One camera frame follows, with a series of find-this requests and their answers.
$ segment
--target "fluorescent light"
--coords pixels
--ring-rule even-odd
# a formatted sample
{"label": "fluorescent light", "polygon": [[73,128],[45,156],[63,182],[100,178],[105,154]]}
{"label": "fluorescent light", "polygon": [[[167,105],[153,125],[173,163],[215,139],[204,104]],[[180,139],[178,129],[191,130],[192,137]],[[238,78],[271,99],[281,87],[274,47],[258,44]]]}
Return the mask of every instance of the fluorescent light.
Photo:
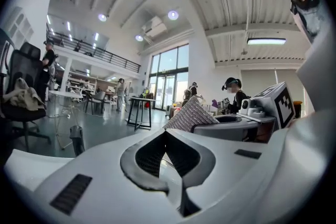
{"label": "fluorescent light", "polygon": [[168,18],[170,20],[177,20],[178,19],[178,12],[175,10],[171,10],[170,12],[168,12]]}
{"label": "fluorescent light", "polygon": [[143,37],[140,35],[135,36],[135,39],[139,42],[143,41]]}
{"label": "fluorescent light", "polygon": [[283,45],[286,43],[285,38],[249,38],[248,45]]}
{"label": "fluorescent light", "polygon": [[106,22],[107,18],[104,14],[99,14],[98,19],[100,19],[102,22]]}

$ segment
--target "glass door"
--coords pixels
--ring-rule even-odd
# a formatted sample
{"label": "glass door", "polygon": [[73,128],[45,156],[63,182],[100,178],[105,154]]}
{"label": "glass door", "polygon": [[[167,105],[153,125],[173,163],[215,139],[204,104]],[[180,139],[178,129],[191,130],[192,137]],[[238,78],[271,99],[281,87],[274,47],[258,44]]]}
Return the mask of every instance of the glass door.
{"label": "glass door", "polygon": [[163,92],[163,110],[166,110],[168,105],[173,104],[174,99],[175,75],[165,77],[165,87]]}
{"label": "glass door", "polygon": [[155,108],[161,109],[163,100],[165,76],[158,77],[158,83],[156,84],[156,96],[155,96]]}

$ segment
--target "gray floor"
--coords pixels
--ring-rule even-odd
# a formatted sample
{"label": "gray floor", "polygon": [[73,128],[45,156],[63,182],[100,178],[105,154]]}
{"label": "gray floor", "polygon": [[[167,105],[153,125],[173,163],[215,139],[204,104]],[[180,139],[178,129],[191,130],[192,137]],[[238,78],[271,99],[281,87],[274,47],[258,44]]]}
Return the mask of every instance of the gray floor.
{"label": "gray floor", "polygon": [[[112,106],[111,110],[109,111],[109,104],[105,104],[104,114],[99,116],[91,115],[90,105],[88,107],[87,113],[83,112],[83,103],[75,103],[75,105],[77,106],[77,108],[74,109],[74,112],[78,115],[79,126],[83,128],[83,137],[86,149],[130,135],[136,135],[140,132],[149,131],[146,129],[138,129],[135,132],[134,126],[127,125],[126,119],[128,118],[129,114],[125,110],[118,113],[117,111],[115,111],[115,105]],[[55,100],[54,98],[52,98],[47,103],[47,106],[48,117],[40,119],[36,121],[36,123],[39,125],[40,133],[48,135],[51,138],[51,145],[48,144],[46,139],[29,137],[30,152],[34,154],[53,157],[74,157],[75,154],[72,145],[62,150],[55,136],[55,118],[53,117],[55,114],[60,114],[62,108],[65,107],[65,110],[67,111],[62,114],[62,117],[56,118],[57,121],[60,120],[58,133],[62,135],[64,134],[64,136],[61,137],[62,144],[66,145],[71,142],[71,140],[68,138],[70,134],[70,128],[76,125],[76,120],[73,115],[69,119],[66,117],[69,113],[69,109],[67,108],[67,100],[64,101],[63,98],[57,98]],[[124,108],[126,108],[127,111],[130,110],[129,106],[124,106]],[[135,119],[135,115],[136,109],[133,109],[132,118]],[[161,128],[167,121],[168,119],[165,118],[165,112],[152,110],[151,130]],[[149,122],[149,112],[146,109],[144,109],[143,113],[143,122],[145,124]],[[14,143],[14,147],[18,150],[25,151],[24,141],[25,140],[23,137],[17,139]]]}

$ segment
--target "metal railing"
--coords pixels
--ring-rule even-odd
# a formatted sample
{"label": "metal railing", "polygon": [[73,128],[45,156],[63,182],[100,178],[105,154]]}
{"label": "metal railing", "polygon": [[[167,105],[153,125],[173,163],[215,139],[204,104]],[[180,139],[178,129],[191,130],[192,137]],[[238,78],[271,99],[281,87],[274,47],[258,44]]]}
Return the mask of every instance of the metal railing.
{"label": "metal railing", "polygon": [[56,32],[47,32],[47,39],[51,39],[54,42],[54,45],[67,48],[81,54],[85,54],[96,59],[102,60],[104,62],[109,62],[118,67],[122,67],[136,73],[139,73],[140,65],[129,61],[125,58],[122,58],[118,55],[115,55],[109,51],[103,50],[101,48],[94,48],[92,44],[88,44],[84,41],[70,38],[69,36],[56,33]]}

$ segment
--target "column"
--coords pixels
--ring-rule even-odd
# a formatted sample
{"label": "column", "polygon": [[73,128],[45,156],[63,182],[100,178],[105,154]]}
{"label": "column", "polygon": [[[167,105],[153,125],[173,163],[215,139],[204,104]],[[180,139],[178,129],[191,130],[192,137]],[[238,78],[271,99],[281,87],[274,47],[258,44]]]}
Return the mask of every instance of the column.
{"label": "column", "polygon": [[67,65],[65,66],[65,70],[63,73],[62,85],[61,85],[61,92],[65,92],[67,81],[69,77],[69,72],[72,64],[72,58],[68,58]]}

